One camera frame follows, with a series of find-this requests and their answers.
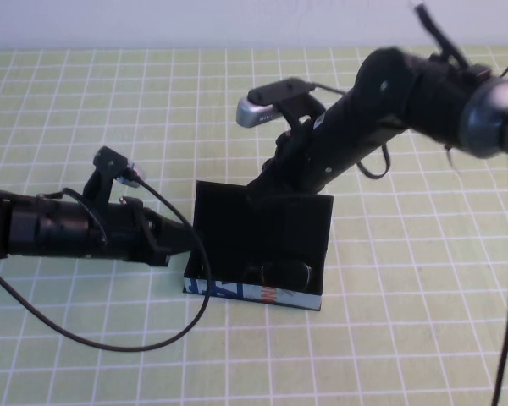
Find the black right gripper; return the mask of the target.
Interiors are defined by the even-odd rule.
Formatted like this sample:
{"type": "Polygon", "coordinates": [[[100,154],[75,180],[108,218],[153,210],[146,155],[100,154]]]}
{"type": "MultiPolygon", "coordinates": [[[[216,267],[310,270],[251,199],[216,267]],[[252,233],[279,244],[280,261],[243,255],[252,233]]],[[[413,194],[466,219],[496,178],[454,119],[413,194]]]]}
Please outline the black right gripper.
{"type": "Polygon", "coordinates": [[[328,110],[283,133],[248,184],[259,195],[316,194],[356,165],[356,115],[328,110]]]}

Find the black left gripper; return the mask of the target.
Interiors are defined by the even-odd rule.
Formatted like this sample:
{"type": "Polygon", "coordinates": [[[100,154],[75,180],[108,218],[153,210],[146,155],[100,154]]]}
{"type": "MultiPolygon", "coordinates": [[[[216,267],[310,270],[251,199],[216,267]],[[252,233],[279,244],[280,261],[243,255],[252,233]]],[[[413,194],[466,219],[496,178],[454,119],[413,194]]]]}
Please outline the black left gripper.
{"type": "Polygon", "coordinates": [[[184,223],[156,213],[136,198],[108,205],[99,220],[87,240],[87,254],[93,258],[167,266],[171,255],[195,248],[184,223]]]}

